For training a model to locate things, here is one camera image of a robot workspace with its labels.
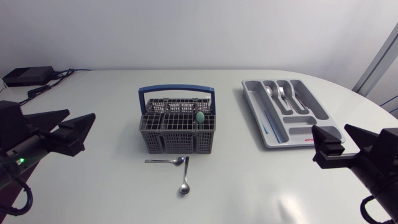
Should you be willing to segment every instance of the blue handle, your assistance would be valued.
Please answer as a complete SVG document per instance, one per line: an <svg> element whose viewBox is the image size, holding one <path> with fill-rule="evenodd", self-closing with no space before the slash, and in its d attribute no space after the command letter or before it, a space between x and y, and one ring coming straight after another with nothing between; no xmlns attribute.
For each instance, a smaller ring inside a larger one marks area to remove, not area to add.
<svg viewBox="0 0 398 224"><path fill-rule="evenodd" d="M147 108L145 107L144 93L152 91L164 91L164 90L189 90L189 91L200 91L204 93L211 94L211 113L216 114L216 97L214 95L214 88L207 86L198 85L186 85L186 84L169 84L169 85L154 85L142 87L138 90L139 104L141 106L141 113L145 115L147 113Z"/></svg>

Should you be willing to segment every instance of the black cable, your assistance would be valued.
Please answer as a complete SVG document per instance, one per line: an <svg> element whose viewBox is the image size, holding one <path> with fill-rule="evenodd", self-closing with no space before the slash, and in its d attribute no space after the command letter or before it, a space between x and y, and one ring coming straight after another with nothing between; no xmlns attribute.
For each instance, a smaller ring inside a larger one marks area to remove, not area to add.
<svg viewBox="0 0 398 224"><path fill-rule="evenodd" d="M390 102L391 100L393 100L393 99L395 99L395 98L397 98L397 97L398 97L398 95L396 95L395 97L391 98L390 100L387 100L385 103L383 103L383 104L382 104L382 105L380 105L380 106L383 106L383 105L385 105L386 103Z"/></svg>
<svg viewBox="0 0 398 224"><path fill-rule="evenodd" d="M18 216L18 215L23 215L30 210L30 208L32 207L32 204L33 204L33 195L32 195L32 191L30 190L30 187L23 180L21 180L20 178L17 177L17 178L15 178L15 181L24 189L24 191L26 191L26 195L27 195L26 204L21 209L0 205L0 212L4 212L9 215Z"/></svg>
<svg viewBox="0 0 398 224"><path fill-rule="evenodd" d="M51 88L53 88L54 86L56 86L60 82L62 82L65 78L68 78L70 75L75 73L76 71L91 71L91 70L89 70L89 69L68 69L68 70L64 70L64 71L61 71L61 72L53 72L51 74L52 79L59 80L59 81L55 82L53 85L47 85L47 86L43 86L43 87L39 87L39 88L34 89L34 90L40 89L39 91L31 90L31 91L33 91L33 94L29 94L29 92L28 92L28 98L26 100L23 100L23 101L19 102L19 106L25 105L30 100L33 100L36 96L39 96L40 94L50 90Z"/></svg>
<svg viewBox="0 0 398 224"><path fill-rule="evenodd" d="M395 224L395 222L393 220L387 220L382 223L377 222L369 215L368 211L366 211L365 205L373 199L374 199L374 197L372 195L370 195L370 196L366 197L361 203L361 215L365 219L365 221L367 221L370 224Z"/></svg>
<svg viewBox="0 0 398 224"><path fill-rule="evenodd" d="M6 84L5 84L4 81L2 82L2 84L4 85L4 88L2 88L2 89L0 90L0 93L3 91L3 89L7 88L7 86L6 86Z"/></svg>

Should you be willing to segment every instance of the cutlery basket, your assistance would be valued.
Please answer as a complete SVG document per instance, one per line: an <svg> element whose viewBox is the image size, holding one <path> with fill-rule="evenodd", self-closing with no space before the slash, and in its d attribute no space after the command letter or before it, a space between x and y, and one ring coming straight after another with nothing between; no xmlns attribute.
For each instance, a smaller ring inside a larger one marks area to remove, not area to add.
<svg viewBox="0 0 398 224"><path fill-rule="evenodd" d="M211 94L210 99L150 99L144 93L163 90L190 90ZM151 154L210 154L216 129L214 88L198 85L155 85L138 91L141 106L139 130ZM198 124L198 112L205 115Z"/></svg>

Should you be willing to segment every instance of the gray cutlery tray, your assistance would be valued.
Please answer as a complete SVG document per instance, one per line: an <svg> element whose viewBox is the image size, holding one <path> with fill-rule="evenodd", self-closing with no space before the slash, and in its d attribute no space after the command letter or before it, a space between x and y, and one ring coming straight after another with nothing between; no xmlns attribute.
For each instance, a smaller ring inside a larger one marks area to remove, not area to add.
<svg viewBox="0 0 398 224"><path fill-rule="evenodd" d="M314 124L345 142L336 123L301 80L243 80L242 85L267 147L313 146ZM291 107L282 99L279 87Z"/></svg>

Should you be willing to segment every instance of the black box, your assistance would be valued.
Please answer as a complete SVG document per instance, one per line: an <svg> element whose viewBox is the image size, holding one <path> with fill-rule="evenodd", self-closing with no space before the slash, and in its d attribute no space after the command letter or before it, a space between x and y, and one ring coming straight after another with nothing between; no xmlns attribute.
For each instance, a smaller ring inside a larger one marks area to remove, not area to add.
<svg viewBox="0 0 398 224"><path fill-rule="evenodd" d="M50 81L53 72L51 66L16 68L2 80L7 86L45 85Z"/></svg>

